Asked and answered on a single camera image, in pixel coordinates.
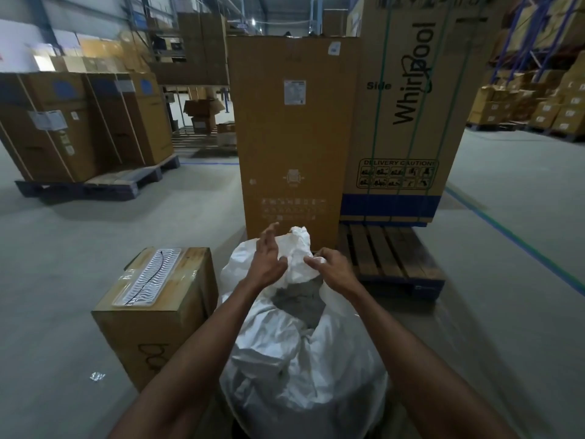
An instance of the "printed symbol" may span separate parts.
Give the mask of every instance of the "printed symbol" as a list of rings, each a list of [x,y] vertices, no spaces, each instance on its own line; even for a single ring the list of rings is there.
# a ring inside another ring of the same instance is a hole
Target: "printed symbol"
[[[406,177],[416,177],[418,175],[419,168],[408,168],[406,170]]]
[[[402,9],[403,7],[402,0],[394,0],[394,3],[392,3],[393,9]]]
[[[425,0],[422,4],[423,9],[433,9],[435,7],[435,0]]]
[[[299,184],[304,178],[305,177],[301,176],[301,173],[298,171],[298,169],[289,169],[286,177],[283,177],[283,179],[285,179],[288,184]]]
[[[370,178],[369,177],[360,177],[360,181],[358,186],[360,188],[367,188],[370,185]]]
[[[377,176],[387,176],[390,172],[390,168],[376,168]]]
[[[388,179],[384,177],[376,177],[374,179],[374,188],[385,188],[386,184],[388,183]]]
[[[435,174],[435,168],[423,168],[420,172],[421,177],[432,177]]]
[[[418,0],[408,0],[408,7],[411,9],[414,9],[416,6],[418,6]]]

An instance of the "plastic sack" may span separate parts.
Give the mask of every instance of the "plastic sack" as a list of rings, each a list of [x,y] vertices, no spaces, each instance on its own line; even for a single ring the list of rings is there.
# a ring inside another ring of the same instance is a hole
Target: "plastic sack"
[[[223,268],[219,304],[246,276],[256,240],[241,243]],[[294,227],[276,243],[289,268],[242,325],[220,378],[225,397],[252,439],[361,439],[383,413],[384,364],[352,305],[304,263],[312,256],[307,230]],[[318,295],[300,292],[315,283]],[[277,294],[297,298],[292,293],[303,296],[304,310],[322,306],[316,326],[276,306]]]

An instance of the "concrete floor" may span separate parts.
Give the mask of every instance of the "concrete floor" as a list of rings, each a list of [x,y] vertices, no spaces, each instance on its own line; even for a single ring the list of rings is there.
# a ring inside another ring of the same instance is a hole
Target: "concrete floor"
[[[449,186],[585,280],[584,151],[466,131]],[[124,203],[47,205],[18,177],[0,150],[0,437],[101,438],[136,392],[91,309],[145,246],[209,246],[219,271],[245,235],[239,169],[185,164]],[[384,305],[524,437],[581,437],[585,298],[451,196],[417,232],[449,283],[433,311]]]

